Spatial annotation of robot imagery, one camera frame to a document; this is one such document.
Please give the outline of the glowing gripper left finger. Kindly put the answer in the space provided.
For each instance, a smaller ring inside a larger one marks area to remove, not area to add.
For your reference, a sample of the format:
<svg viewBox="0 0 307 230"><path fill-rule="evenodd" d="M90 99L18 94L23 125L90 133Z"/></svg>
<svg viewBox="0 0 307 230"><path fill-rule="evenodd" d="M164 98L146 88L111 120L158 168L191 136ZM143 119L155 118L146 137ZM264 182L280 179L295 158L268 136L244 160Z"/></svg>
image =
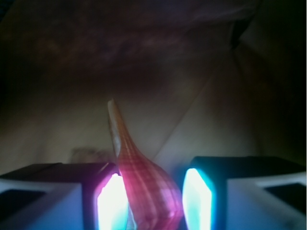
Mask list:
<svg viewBox="0 0 307 230"><path fill-rule="evenodd" d="M0 177L3 230L124 230L127 223L113 163L32 164Z"/></svg>

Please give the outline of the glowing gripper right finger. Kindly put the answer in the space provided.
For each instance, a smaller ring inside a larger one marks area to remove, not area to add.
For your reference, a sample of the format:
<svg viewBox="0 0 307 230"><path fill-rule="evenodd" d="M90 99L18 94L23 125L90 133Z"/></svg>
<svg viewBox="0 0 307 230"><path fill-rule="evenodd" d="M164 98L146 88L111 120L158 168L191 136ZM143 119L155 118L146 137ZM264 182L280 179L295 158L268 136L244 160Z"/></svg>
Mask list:
<svg viewBox="0 0 307 230"><path fill-rule="evenodd" d="M183 182L189 230L304 230L307 172L277 157L195 157Z"/></svg>

